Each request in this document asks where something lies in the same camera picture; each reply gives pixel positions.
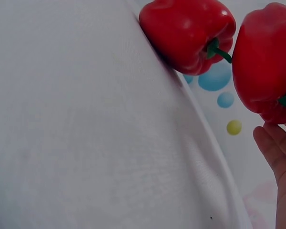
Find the white fabric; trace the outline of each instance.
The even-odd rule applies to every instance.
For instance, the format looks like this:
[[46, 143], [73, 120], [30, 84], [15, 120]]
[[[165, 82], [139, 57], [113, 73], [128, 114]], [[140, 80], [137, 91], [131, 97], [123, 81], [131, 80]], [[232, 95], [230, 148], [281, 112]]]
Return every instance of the white fabric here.
[[174, 77], [121, 0], [0, 0], [0, 229], [250, 228]]

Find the red bell pepper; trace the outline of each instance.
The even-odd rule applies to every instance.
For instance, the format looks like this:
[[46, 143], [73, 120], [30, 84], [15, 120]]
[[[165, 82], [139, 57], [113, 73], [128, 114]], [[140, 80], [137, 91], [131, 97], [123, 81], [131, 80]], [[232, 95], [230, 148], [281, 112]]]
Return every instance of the red bell pepper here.
[[203, 74], [223, 58], [231, 62], [236, 22], [217, 0], [155, 0], [139, 21], [155, 49], [183, 74]]
[[286, 6], [270, 3], [249, 13], [232, 59], [243, 104], [267, 123], [286, 124]]

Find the yellow circle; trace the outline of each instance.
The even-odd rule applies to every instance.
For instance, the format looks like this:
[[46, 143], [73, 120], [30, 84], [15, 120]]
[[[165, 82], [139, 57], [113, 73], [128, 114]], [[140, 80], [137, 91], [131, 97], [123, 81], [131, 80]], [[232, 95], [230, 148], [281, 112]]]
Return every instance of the yellow circle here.
[[242, 123], [238, 120], [232, 120], [227, 125], [227, 132], [230, 135], [238, 135], [242, 131]]

